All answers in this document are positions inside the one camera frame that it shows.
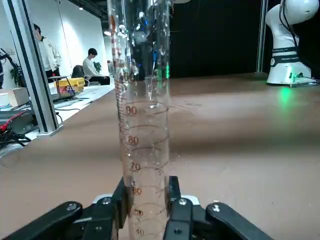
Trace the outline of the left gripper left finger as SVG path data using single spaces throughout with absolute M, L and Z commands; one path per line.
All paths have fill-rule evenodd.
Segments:
M 122 178 L 112 194 L 95 198 L 88 207 L 67 201 L 6 236 L 5 240 L 117 240 L 128 215 Z

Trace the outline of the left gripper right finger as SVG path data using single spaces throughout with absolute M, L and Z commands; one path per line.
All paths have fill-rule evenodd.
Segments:
M 245 217 L 222 202 L 203 208 L 180 192 L 177 176 L 169 177 L 169 218 L 164 240 L 271 240 Z

